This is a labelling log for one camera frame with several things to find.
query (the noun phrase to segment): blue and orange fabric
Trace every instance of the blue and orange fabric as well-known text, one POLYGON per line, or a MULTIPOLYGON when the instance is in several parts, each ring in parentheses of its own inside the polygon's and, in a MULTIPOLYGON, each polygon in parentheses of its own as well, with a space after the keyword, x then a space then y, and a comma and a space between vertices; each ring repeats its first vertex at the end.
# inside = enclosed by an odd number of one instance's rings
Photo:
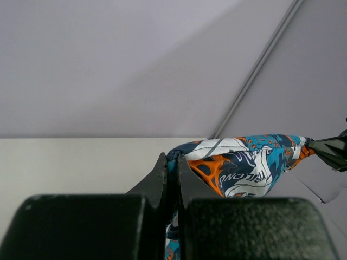
MULTIPOLYGON (((184 154, 190 168, 226 198, 263 197, 280 176, 314 154, 311 138, 265 134, 194 141, 168 155, 168 181, 177 181, 176 159, 184 154)), ((179 259, 178 214, 166 233, 165 259, 179 259)))

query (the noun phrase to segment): wall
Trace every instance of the wall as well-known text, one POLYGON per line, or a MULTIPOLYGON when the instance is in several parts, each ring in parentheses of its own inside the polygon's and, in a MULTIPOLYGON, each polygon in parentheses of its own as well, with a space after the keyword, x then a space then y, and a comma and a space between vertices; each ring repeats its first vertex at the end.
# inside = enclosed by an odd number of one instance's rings
MULTIPOLYGON (((322 139, 345 130, 346 14, 346 1, 306 1, 222 136, 287 133, 322 139)), ((269 195, 314 202, 345 259, 346 188, 346 173, 333 172, 312 156, 284 174, 269 195)))
POLYGON ((206 137, 292 0, 0 2, 0 138, 206 137))

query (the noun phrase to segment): colorful fabric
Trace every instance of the colorful fabric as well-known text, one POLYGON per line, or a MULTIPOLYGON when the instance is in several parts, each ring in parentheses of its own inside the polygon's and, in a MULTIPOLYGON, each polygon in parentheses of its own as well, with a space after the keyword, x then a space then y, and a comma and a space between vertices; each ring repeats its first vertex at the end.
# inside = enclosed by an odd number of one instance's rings
MULTIPOLYGON (((311 138, 266 134, 195 141, 169 152, 168 181, 177 181, 176 159, 184 154, 190 168, 226 198, 262 197, 279 177, 314 154, 311 138)), ((166 233, 165 259, 179 259, 178 214, 166 233)))

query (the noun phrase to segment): cloth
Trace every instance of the cloth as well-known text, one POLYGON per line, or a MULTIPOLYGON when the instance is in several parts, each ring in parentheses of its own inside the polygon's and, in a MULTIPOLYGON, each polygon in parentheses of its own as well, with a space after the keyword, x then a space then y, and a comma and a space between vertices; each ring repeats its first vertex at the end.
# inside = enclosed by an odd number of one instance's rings
MULTIPOLYGON (((177 182, 176 159, 184 154, 190 168, 225 198, 263 197, 280 176, 314 154, 311 138, 265 134, 182 144, 168 155, 168 181, 177 182)), ((165 259, 179 259, 178 214, 166 232, 165 259)))

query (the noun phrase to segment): metal strip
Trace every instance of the metal strip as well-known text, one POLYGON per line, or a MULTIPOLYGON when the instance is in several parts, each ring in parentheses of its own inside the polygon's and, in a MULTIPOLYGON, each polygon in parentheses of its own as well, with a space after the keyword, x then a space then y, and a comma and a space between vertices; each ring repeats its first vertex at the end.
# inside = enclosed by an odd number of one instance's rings
POLYGON ((304 0, 294 0, 291 4, 291 6, 288 8, 286 14, 282 18, 281 22, 275 29, 275 32, 271 36, 270 40, 266 44, 264 50, 262 51, 261 55, 257 59, 255 65, 253 65, 252 70, 246 77, 246 80, 243 82, 238 94, 236 95, 235 99, 233 100, 232 104, 229 106, 226 114, 223 116, 222 120, 219 122, 215 130, 213 131, 213 134, 211 135, 210 139, 219 138, 221 133, 224 131, 227 123, 229 122, 230 118, 233 116, 235 111, 237 110, 239 104, 241 103, 243 97, 247 93, 247 90, 251 87, 253 84, 255 78, 259 74, 259 71, 264 66, 265 62, 267 61, 268 57, 270 56, 271 52, 277 45, 279 39, 287 29, 289 23, 293 19, 294 15, 297 13, 299 7, 304 2, 304 0))

